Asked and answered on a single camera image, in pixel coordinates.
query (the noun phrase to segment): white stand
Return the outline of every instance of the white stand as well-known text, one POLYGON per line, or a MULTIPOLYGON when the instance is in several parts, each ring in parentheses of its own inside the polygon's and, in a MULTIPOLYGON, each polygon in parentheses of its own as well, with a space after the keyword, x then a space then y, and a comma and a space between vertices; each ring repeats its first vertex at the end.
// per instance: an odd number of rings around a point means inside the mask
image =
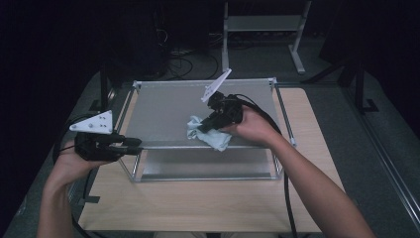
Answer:
POLYGON ((290 16, 229 16, 228 2, 225 3, 225 20, 223 26, 222 68, 229 68, 228 34, 229 32, 296 32, 293 45, 289 46, 290 54, 299 74, 305 73, 300 56, 297 53, 303 29, 312 0, 307 0, 302 15, 290 16))

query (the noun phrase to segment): dark background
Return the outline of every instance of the dark background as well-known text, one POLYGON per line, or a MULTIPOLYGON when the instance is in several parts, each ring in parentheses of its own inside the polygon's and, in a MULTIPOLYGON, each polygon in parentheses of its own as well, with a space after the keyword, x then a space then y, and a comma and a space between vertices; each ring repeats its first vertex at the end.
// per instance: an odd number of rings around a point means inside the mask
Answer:
MULTIPOLYGON (((233 13, 276 14, 274 3, 249 8, 241 2, 232 3, 233 13)), ((364 49, 367 71, 419 135, 418 2, 344 1, 335 18, 339 3, 314 1, 305 35, 329 32, 321 55, 331 63, 355 46, 364 49)), ((275 4, 290 12, 302 6, 289 0, 275 4)), ((156 2, 1 1, 1 234, 92 75, 103 64, 111 68, 110 75, 124 79, 159 74, 168 49, 180 43, 205 48, 208 33, 221 32, 222 7, 223 2, 214 1, 167 1, 163 7, 156 2), (171 33, 167 46, 154 44, 146 51, 133 43, 158 41, 155 35, 131 34, 136 27, 138 32, 154 29, 150 24, 171 33)))

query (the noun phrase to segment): white plastic piece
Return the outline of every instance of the white plastic piece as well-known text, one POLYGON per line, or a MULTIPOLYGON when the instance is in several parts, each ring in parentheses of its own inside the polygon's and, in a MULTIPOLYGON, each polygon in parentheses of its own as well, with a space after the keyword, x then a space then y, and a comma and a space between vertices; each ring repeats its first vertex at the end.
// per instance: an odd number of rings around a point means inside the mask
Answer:
POLYGON ((113 131, 112 111, 110 110, 84 121, 77 122, 70 126, 70 131, 109 135, 113 131))
POLYGON ((232 70, 228 68, 212 84, 206 86, 206 90, 204 91, 204 96, 201 97, 201 101, 206 102, 211 97, 211 95, 213 95, 217 89, 219 89, 220 85, 222 85, 223 81, 225 81, 231 72, 232 70))

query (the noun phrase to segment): metal stand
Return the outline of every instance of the metal stand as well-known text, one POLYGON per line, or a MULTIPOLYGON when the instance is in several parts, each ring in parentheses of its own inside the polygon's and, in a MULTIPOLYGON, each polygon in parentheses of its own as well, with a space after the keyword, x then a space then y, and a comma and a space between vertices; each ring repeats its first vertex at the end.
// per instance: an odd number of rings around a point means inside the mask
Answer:
POLYGON ((229 68, 228 34, 229 32, 296 32, 293 45, 289 45, 291 57, 296 66, 297 73, 305 73, 297 49, 305 28, 306 19, 312 0, 307 0, 301 15, 290 16, 229 16, 228 2, 225 2, 223 25, 222 68, 229 68))
POLYGON ((355 105, 359 112, 361 114, 365 114, 365 112, 378 111, 376 105, 371 99, 367 99, 368 107, 364 107, 365 70, 363 68, 362 61, 358 57, 351 56, 346 59, 342 59, 319 72, 315 76, 300 82, 315 83, 321 81, 325 76, 342 67, 344 69, 340 74, 337 83, 342 87, 349 87, 352 84, 352 81, 354 79, 356 80, 355 105))

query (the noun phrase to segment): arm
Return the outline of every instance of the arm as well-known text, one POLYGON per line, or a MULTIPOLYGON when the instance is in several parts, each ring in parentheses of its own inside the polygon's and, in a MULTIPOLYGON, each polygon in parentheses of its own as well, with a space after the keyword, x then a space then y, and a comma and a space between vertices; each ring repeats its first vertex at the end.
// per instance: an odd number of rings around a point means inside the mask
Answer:
POLYGON ((90 170, 105 164, 85 161, 73 148, 61 152, 43 189, 37 237, 73 237, 67 189, 90 170))
POLYGON ((374 237, 347 195, 253 109, 244 107, 243 122, 223 131, 264 144, 273 151, 309 214, 327 237, 374 237))

